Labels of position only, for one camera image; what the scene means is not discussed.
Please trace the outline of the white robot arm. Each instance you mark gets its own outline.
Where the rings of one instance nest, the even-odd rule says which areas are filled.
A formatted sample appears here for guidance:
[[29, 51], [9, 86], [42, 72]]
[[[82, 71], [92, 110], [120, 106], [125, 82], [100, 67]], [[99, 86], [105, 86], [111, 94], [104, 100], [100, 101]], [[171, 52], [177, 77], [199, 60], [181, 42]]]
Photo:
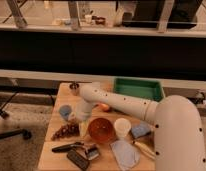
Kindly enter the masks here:
[[206, 171], [206, 151], [200, 114], [187, 98], [171, 95], [160, 102], [107, 92], [98, 83], [80, 87], [75, 110], [86, 121], [97, 102], [154, 126], [156, 171]]

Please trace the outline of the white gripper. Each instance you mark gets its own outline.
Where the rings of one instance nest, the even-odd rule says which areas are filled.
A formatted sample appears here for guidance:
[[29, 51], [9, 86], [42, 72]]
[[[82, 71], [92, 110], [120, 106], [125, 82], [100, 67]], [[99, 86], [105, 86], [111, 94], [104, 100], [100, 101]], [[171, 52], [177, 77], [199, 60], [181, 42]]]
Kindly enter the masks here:
[[75, 117], [79, 121], [83, 121], [79, 124], [79, 131], [81, 137], [84, 137], [87, 133], [88, 122], [86, 120], [90, 118], [94, 107], [95, 104], [93, 102], [87, 102], [84, 99], [81, 99], [75, 107]]

